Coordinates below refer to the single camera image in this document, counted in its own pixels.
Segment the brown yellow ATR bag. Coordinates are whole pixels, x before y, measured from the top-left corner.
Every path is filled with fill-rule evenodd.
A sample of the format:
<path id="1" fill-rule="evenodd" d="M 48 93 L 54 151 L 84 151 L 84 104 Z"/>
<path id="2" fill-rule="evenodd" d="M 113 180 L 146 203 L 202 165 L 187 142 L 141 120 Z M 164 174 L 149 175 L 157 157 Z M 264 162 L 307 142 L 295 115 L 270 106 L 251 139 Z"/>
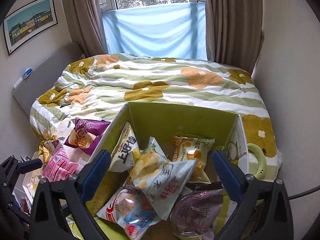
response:
<path id="1" fill-rule="evenodd" d="M 48 163 L 58 144 L 59 140 L 55 135 L 41 141 L 38 149 L 38 158 L 40 158 L 44 164 Z"/>

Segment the pink striped snack bag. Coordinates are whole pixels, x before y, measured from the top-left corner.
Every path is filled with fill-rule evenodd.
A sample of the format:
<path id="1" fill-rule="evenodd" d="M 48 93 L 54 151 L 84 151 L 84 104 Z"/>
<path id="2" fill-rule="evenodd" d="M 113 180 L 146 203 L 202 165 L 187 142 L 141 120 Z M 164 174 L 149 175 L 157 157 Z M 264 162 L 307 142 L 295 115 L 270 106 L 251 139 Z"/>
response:
<path id="1" fill-rule="evenodd" d="M 65 150 L 60 148 L 49 159 L 42 176 L 50 182 L 66 180 L 78 167 L 79 164 L 70 161 Z"/>

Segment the purple chip bag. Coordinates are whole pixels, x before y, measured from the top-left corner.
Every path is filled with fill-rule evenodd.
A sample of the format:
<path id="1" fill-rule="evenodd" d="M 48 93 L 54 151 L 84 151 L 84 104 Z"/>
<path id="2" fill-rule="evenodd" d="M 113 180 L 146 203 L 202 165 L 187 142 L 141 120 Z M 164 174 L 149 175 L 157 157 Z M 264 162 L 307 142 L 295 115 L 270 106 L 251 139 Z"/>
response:
<path id="1" fill-rule="evenodd" d="M 109 121 L 76 118 L 74 128 L 64 144 L 71 148 L 79 148 L 87 155 L 92 155 L 110 124 Z"/>

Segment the white blue snack bag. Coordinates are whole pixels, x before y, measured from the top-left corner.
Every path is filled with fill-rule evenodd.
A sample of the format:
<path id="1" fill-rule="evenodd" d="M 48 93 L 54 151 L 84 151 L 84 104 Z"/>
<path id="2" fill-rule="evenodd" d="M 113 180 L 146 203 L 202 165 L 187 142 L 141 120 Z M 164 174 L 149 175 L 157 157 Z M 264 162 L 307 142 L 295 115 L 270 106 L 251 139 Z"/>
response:
<path id="1" fill-rule="evenodd" d="M 129 239 L 141 239 L 150 226 L 160 221 L 148 198 L 130 185 L 121 186 L 97 216 L 121 226 Z"/>

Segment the grey corn snack bag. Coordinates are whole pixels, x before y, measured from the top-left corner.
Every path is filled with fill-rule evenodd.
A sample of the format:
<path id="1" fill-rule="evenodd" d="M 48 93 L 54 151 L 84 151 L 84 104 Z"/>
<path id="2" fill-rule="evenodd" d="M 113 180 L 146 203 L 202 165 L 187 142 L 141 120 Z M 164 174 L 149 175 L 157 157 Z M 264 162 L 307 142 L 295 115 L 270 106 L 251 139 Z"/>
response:
<path id="1" fill-rule="evenodd" d="M 167 220 L 198 160 L 170 161 L 154 137 L 130 172 L 135 188 L 141 190 L 157 215 Z"/>

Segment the mauve red snack bag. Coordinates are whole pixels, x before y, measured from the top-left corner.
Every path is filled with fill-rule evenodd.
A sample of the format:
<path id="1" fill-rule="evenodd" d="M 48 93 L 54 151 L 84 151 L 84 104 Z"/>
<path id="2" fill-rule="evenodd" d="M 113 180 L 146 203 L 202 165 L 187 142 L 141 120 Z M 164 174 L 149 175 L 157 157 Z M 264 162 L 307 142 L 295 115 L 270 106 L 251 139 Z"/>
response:
<path id="1" fill-rule="evenodd" d="M 189 193 L 180 196 L 170 214 L 178 239 L 214 239 L 214 222 L 223 206 L 223 186 L 188 183 Z"/>

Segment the white Oishi bag in box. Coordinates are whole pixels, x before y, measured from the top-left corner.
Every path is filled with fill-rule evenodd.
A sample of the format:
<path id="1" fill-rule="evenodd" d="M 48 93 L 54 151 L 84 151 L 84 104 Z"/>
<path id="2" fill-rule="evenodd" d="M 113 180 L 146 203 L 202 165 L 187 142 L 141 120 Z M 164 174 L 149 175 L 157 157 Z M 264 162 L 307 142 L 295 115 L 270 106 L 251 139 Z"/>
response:
<path id="1" fill-rule="evenodd" d="M 111 154 L 109 171 L 125 172 L 135 166 L 140 157 L 140 149 L 133 128 L 126 122 L 119 140 Z"/>

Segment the green neck fan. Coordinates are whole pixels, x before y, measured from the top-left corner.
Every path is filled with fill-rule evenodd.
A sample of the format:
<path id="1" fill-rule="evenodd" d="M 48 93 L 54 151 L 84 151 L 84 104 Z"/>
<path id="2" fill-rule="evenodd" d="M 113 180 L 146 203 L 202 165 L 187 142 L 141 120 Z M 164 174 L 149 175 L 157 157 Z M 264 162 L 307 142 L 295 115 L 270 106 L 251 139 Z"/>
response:
<path id="1" fill-rule="evenodd" d="M 249 152 L 249 171 L 257 180 L 265 178 L 266 174 L 266 158 L 262 149 L 253 143 L 247 144 Z"/>

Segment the green cardboard box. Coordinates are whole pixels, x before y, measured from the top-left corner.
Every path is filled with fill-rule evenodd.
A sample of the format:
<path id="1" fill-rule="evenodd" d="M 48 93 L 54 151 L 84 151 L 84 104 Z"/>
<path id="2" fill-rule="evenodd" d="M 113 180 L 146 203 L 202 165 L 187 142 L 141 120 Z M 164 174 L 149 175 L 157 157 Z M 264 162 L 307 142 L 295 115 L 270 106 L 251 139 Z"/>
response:
<path id="1" fill-rule="evenodd" d="M 147 146 L 149 137 L 154 137 L 165 155 L 172 160 L 174 155 L 173 135 L 215 139 L 212 151 L 221 147 L 228 157 L 236 161 L 244 174 L 249 173 L 249 154 L 242 119 L 239 115 L 217 109 L 194 107 L 156 102 L 129 102 L 111 121 L 96 149 L 89 158 L 90 163 L 101 149 L 113 151 L 119 140 L 125 122 L 134 130 L 140 149 Z M 97 192 L 87 207 L 92 216 L 103 207 L 111 196 L 120 188 L 128 172 L 106 172 Z M 222 209 L 213 224 L 214 235 L 217 235 L 236 208 L 236 202 L 224 193 Z M 118 225 L 95 217 L 108 239 L 129 239 Z M 151 226 L 142 239 L 177 239 L 172 233 L 170 219 L 161 220 Z"/>

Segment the grey upholstered headboard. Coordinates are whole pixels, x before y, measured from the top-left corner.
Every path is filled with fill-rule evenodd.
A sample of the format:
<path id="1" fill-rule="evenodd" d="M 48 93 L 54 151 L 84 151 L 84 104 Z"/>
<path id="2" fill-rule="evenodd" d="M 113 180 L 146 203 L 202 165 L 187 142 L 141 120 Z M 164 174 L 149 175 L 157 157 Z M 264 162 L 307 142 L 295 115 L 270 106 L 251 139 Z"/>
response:
<path id="1" fill-rule="evenodd" d="M 81 55 L 82 50 L 76 42 L 63 47 L 36 67 L 33 72 L 14 89 L 12 96 L 26 115 L 30 114 L 34 101 L 52 88 L 67 65 L 78 61 Z"/>

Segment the floral striped quilt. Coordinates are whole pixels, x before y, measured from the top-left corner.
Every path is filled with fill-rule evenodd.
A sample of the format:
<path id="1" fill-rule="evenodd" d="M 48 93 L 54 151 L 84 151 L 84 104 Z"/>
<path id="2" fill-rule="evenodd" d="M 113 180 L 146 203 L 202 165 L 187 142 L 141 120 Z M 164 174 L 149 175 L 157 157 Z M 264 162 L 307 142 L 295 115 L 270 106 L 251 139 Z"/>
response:
<path id="1" fill-rule="evenodd" d="M 280 156 L 267 108 L 245 70 L 211 61 L 132 54 L 95 55 L 63 67 L 30 109 L 33 133 L 46 139 L 64 120 L 111 121 L 128 101 L 207 107 L 239 114 L 246 140 L 266 157 L 264 179 L 276 178 Z"/>

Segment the orange chip bag in box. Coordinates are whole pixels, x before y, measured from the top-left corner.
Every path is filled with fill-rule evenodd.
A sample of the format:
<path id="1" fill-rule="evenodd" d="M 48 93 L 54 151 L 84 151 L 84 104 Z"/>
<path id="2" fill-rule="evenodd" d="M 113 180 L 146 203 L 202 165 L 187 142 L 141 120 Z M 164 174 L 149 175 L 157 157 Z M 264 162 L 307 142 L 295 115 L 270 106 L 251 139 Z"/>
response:
<path id="1" fill-rule="evenodd" d="M 175 151 L 172 161 L 197 160 L 197 167 L 191 175 L 192 183 L 210 183 L 204 172 L 209 151 L 215 144 L 215 139 L 188 138 L 173 135 Z"/>

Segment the white blue tube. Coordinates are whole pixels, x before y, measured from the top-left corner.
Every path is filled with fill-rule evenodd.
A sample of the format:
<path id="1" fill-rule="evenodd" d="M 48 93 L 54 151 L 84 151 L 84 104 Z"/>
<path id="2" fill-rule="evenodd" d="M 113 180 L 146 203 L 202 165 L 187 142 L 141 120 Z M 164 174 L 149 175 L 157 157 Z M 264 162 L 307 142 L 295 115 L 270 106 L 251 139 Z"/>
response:
<path id="1" fill-rule="evenodd" d="M 25 79 L 28 78 L 28 76 L 33 72 L 33 69 L 28 68 L 25 70 L 23 75 L 15 82 L 13 85 L 13 88 L 16 89 Z"/>

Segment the framed townscape picture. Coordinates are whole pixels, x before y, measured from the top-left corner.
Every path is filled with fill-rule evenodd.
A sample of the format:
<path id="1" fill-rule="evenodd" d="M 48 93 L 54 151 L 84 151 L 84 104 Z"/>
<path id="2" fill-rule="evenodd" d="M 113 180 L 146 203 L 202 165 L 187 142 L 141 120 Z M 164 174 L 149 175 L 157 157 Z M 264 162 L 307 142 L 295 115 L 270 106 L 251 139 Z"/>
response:
<path id="1" fill-rule="evenodd" d="M 35 0 L 15 10 L 3 21 L 8 54 L 11 55 L 25 42 L 57 24 L 54 0 Z"/>

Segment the light blue hanging cloth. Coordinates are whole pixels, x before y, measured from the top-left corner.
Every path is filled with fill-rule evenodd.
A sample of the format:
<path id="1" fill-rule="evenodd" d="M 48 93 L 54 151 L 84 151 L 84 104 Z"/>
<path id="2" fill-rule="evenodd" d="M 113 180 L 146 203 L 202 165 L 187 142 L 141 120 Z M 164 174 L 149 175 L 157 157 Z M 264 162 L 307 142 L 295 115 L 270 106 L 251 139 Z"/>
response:
<path id="1" fill-rule="evenodd" d="M 203 2 L 110 10 L 102 20 L 111 54 L 207 59 Z"/>

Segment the left beige curtain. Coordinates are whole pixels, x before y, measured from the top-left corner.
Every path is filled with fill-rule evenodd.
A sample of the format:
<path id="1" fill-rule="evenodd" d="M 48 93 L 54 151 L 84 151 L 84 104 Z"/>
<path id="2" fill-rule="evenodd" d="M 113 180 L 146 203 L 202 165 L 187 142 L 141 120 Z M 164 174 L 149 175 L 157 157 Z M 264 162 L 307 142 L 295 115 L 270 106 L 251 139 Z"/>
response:
<path id="1" fill-rule="evenodd" d="M 86 56 L 107 54 L 99 0 L 62 0 L 69 33 Z"/>

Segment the beige curtain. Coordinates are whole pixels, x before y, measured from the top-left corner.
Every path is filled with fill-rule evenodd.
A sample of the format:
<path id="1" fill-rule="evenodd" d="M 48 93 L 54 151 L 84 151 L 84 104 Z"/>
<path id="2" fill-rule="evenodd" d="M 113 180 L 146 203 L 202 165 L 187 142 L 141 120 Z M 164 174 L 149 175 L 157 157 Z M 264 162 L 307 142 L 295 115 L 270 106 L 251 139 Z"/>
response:
<path id="1" fill-rule="evenodd" d="M 263 0 L 206 0 L 209 61 L 253 72 L 263 45 Z"/>
<path id="2" fill-rule="evenodd" d="M 69 33 L 86 56 L 107 54 L 99 0 L 62 0 Z"/>

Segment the right beige curtain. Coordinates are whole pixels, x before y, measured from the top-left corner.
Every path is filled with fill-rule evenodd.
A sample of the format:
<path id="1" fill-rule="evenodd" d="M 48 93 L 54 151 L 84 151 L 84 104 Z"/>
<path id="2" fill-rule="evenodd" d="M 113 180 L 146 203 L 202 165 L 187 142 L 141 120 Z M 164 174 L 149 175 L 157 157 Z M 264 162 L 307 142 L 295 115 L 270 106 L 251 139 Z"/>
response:
<path id="1" fill-rule="evenodd" d="M 209 61 L 253 72 L 263 45 L 263 0 L 206 0 Z"/>

